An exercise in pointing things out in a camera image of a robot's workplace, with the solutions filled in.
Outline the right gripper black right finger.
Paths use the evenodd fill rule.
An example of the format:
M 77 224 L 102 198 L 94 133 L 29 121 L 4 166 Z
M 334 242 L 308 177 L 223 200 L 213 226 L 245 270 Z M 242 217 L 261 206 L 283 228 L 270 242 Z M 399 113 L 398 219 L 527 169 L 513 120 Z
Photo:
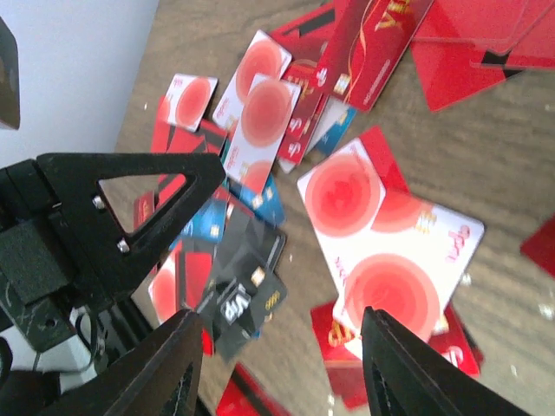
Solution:
M 362 364 L 372 415 L 526 414 L 381 309 L 364 310 Z

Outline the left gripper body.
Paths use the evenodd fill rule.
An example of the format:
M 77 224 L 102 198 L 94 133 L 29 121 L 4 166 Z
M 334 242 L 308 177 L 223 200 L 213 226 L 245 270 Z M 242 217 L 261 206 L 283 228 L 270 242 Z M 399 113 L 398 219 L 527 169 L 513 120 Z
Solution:
M 36 351 L 75 333 L 87 301 L 87 161 L 27 159 L 1 171 L 1 308 Z

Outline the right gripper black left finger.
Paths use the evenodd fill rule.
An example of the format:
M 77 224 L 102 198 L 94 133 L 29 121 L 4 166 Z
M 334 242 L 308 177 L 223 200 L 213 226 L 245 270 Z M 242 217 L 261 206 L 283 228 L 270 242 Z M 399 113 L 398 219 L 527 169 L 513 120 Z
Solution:
M 202 321 L 181 310 L 90 382 L 41 415 L 193 415 L 202 364 Z

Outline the red VIP card handled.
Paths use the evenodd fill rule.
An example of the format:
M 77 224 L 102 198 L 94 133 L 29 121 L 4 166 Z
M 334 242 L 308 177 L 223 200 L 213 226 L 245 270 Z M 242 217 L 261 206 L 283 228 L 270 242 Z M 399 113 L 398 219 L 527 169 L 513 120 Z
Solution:
M 420 27 L 428 0 L 349 1 L 310 79 L 310 85 L 369 111 Z

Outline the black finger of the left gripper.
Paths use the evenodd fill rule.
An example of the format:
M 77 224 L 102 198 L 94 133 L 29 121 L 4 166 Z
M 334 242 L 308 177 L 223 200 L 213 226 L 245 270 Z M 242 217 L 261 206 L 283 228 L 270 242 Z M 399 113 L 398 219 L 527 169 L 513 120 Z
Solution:
M 92 309 L 131 295 L 225 176 L 212 153 L 47 153 L 37 162 L 59 204 L 49 220 L 77 268 L 70 287 Z M 184 182 L 134 225 L 134 201 L 161 175 Z

